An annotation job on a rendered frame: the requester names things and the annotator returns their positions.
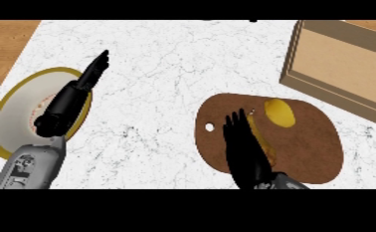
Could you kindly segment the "cardboard box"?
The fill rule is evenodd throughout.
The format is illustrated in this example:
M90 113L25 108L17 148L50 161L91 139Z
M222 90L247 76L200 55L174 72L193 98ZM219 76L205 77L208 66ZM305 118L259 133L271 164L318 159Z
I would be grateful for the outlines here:
M376 122L376 20L298 20L278 82Z

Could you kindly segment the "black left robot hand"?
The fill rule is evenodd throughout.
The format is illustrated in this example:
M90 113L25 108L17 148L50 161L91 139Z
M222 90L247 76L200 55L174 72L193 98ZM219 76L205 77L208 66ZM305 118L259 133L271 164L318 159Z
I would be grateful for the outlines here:
M62 136L79 116L88 93L109 68L109 51L104 51L87 67L78 80L70 81L54 96L44 113L34 121L35 132L42 137Z

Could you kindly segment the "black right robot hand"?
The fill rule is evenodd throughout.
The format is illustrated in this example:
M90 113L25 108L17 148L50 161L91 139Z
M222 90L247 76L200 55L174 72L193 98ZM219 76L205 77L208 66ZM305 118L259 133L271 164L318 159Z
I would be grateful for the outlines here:
M240 189L271 188L271 168L243 110L225 117L222 125L225 162L233 181Z

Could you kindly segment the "white plate with yellow rim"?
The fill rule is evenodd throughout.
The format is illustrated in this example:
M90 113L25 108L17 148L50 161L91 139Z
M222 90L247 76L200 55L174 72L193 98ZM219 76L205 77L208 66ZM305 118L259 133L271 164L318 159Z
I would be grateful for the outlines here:
M23 144L47 144L50 139L35 133L34 120L69 81L82 73L57 67L25 78L0 101L0 158L7 159Z

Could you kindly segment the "yellow pear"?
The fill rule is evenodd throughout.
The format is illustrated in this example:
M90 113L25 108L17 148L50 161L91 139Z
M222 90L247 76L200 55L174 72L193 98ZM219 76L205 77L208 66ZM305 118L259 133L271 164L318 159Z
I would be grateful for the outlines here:
M295 120L295 115L292 108L289 104L280 100L280 99L271 99L264 102L264 113L268 118L268 120L278 126L289 128L295 126L296 120ZM253 120L253 111L246 116L246 120L249 123L250 127L250 132L255 136L255 139L259 143L262 152L267 157L267 161L270 166L275 165L275 149L264 139L261 132L256 128L255 125L255 120Z

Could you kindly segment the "brown wooden cutting board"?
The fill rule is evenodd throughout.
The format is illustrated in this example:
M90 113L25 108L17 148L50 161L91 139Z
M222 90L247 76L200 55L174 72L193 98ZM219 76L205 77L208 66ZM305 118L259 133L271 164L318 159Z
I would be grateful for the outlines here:
M303 183L327 183L337 176L342 163L342 144L333 123L309 103L283 99L295 116L295 125L281 127L265 116L264 102L270 97L216 94L202 103L194 118L194 144L202 159L218 171L228 173L224 117L243 109L253 111L256 129L275 149L274 171L283 171Z

